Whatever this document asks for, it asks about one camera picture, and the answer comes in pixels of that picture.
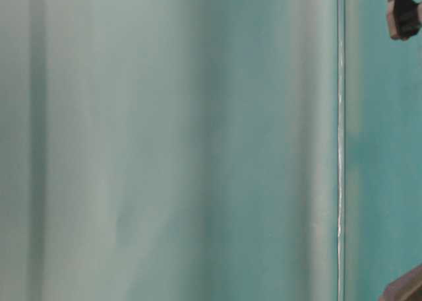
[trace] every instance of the teal fabric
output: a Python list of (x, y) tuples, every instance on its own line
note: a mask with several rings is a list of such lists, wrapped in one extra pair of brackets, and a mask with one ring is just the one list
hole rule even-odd
[(386, 0), (346, 5), (346, 300), (376, 300), (422, 263), (422, 41), (390, 40)]
[(336, 300), (336, 0), (0, 7), (0, 300)]

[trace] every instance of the fabric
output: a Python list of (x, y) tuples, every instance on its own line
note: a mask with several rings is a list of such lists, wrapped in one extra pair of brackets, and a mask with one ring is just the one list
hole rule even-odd
[(0, 300), (337, 299), (337, 0), (0, 7)]

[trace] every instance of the dark object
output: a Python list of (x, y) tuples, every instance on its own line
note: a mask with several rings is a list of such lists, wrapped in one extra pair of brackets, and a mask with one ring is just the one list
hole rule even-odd
[(387, 23), (392, 39), (407, 40), (419, 32), (422, 17), (420, 5), (414, 0), (388, 0)]
[(390, 283), (379, 301), (422, 301), (422, 265)]

